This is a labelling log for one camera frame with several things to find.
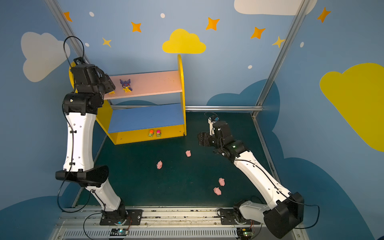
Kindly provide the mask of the purple creature toy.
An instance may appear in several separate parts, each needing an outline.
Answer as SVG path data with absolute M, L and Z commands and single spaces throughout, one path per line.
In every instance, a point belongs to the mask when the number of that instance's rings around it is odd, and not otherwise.
M 120 79 L 120 84 L 122 85 L 122 88 L 125 93 L 131 92 L 133 89 L 131 88 L 131 80 L 128 79 L 126 81 L 123 81 Z

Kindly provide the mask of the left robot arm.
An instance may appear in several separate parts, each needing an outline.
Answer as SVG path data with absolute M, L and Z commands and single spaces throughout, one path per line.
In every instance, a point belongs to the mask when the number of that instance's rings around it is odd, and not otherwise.
M 101 205 L 102 217 L 121 225 L 128 216 L 124 202 L 109 182 L 108 166 L 96 167 L 92 153 L 98 110 L 104 104 L 105 94 L 114 91 L 115 85 L 92 64 L 78 63 L 70 71 L 74 91 L 65 96 L 62 105 L 68 125 L 67 154 L 63 169 L 55 177 L 85 188 Z

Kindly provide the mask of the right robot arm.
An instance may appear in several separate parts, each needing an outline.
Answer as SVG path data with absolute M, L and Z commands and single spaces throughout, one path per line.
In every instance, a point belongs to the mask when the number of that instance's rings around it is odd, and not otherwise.
M 269 174 L 251 150 L 240 140 L 235 140 L 230 126 L 219 118 L 208 119 L 208 132 L 198 134 L 199 144 L 214 147 L 221 156 L 229 159 L 258 189 L 266 201 L 257 204 L 241 201 L 234 205 L 236 223 L 254 221 L 265 225 L 278 239 L 282 239 L 304 219 L 304 198 L 291 193 Z

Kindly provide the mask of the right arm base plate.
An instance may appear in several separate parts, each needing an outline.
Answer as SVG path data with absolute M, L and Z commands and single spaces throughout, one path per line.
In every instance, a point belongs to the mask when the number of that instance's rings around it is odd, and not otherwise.
M 221 225 L 250 225 L 249 220 L 237 220 L 233 209 L 218 209 L 217 214 Z

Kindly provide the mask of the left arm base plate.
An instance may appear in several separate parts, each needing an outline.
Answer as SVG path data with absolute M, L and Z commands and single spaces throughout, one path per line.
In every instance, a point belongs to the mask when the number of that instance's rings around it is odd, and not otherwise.
M 100 226 L 138 226 L 141 223 L 143 210 L 128 209 L 120 216 L 112 212 L 102 213 Z

